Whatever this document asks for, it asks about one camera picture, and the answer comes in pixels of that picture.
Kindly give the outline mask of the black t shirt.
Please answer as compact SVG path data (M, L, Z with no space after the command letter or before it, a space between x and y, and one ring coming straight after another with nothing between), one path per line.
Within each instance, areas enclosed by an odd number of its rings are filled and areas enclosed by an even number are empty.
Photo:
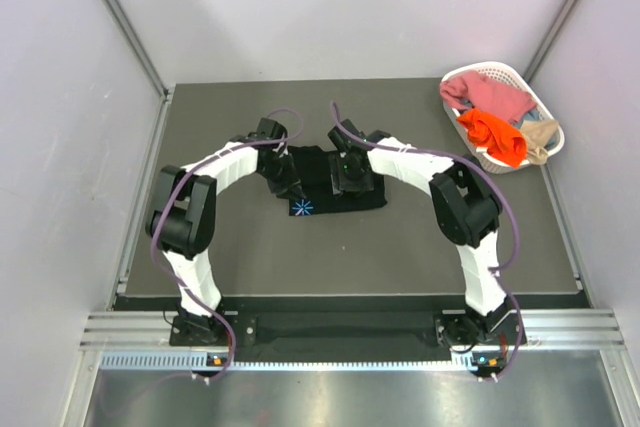
M290 147L289 153L293 157L305 194L305 198L289 200L290 217L370 211L387 205L384 178L377 174L373 176L372 191L361 194L333 192L330 157L336 151L304 146Z

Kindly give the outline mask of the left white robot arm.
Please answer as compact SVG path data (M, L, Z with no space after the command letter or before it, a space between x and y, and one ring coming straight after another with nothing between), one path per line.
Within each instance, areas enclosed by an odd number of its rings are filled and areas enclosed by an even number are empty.
M205 343L235 342L220 312L222 294L213 278L208 248L215 232L217 198L243 178L258 174L282 199L305 194L287 144L284 125L263 117L257 128L232 138L221 149L183 167L166 166L156 180L145 229L151 256L176 282L180 314Z

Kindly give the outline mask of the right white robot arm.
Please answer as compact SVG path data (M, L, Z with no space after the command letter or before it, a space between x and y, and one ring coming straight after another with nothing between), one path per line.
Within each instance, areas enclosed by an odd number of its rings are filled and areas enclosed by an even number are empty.
M331 161L336 192L362 193L379 175L430 197L440 231L456 246L465 281L466 310L441 321L441 341L451 346L492 341L510 311L497 271L503 204L479 163L470 156L430 153L379 130L364 135L348 119L328 138L338 150Z

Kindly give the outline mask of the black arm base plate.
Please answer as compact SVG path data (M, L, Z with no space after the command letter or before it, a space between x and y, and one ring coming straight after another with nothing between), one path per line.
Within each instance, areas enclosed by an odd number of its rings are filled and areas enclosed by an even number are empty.
M512 301L480 314L460 294L226 297L217 317L178 308L164 319L173 346L235 341L241 357L320 356L350 349L513 346L526 334Z

